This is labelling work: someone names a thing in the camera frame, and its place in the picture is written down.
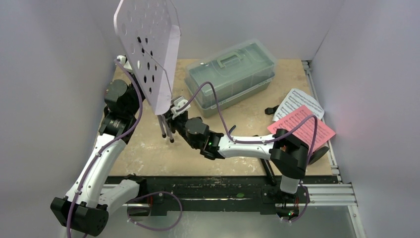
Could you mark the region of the white perforated music stand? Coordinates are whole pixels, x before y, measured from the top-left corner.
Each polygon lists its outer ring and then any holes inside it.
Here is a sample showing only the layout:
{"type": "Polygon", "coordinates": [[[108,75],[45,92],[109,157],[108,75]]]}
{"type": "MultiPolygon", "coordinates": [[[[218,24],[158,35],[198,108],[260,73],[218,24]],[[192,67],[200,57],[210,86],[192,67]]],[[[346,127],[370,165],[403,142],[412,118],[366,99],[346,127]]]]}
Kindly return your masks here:
{"type": "Polygon", "coordinates": [[[174,142],[163,115],[173,99],[175,70],[182,35],[177,8],[171,0],[121,0],[113,17],[114,30],[141,90],[174,142]]]}

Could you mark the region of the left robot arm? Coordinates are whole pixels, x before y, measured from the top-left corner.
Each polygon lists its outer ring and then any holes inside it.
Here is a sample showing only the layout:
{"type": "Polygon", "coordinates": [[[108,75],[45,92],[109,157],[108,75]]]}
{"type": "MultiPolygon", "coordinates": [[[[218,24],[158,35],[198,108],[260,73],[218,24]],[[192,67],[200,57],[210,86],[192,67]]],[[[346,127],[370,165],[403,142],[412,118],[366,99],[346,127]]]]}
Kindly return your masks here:
{"type": "Polygon", "coordinates": [[[137,80],[131,84],[117,79],[105,93],[104,118],[94,149],[80,176],[63,198],[56,197],[50,208],[59,223],[66,228],[65,237],[96,237],[108,219],[125,202],[146,200],[145,180],[129,176],[106,193],[101,193],[114,162],[128,144],[140,121],[143,95],[137,80]]]}

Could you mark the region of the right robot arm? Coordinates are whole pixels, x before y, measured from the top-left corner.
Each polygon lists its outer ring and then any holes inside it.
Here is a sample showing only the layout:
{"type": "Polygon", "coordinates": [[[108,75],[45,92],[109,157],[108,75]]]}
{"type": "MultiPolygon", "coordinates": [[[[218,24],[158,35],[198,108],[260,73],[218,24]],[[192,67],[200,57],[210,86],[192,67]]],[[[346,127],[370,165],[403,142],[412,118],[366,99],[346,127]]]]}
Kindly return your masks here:
{"type": "Polygon", "coordinates": [[[207,159],[252,157],[272,161],[282,174],[279,198],[289,202],[297,196],[314,144],[300,140],[293,129],[277,129],[260,137],[231,136],[210,130],[200,117],[190,118],[188,112],[169,110],[163,117],[171,132],[177,132],[207,159]]]}

